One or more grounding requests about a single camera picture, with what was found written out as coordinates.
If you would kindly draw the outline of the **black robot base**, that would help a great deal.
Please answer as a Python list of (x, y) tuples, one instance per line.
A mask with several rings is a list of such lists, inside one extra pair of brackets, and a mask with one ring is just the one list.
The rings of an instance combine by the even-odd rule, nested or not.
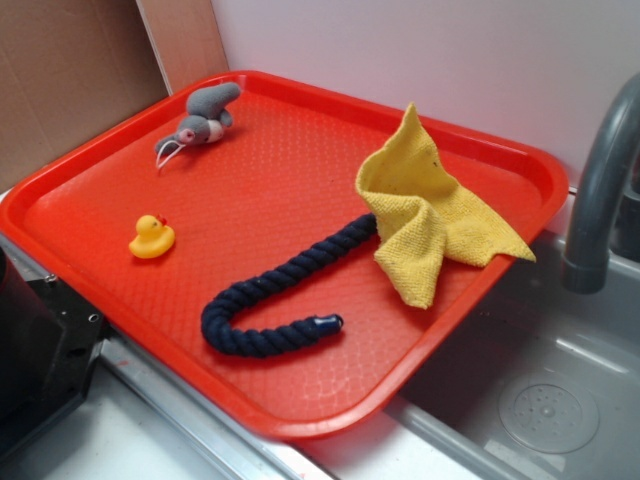
[(103, 314), (56, 278), (26, 280), (1, 254), (1, 458), (86, 399)]

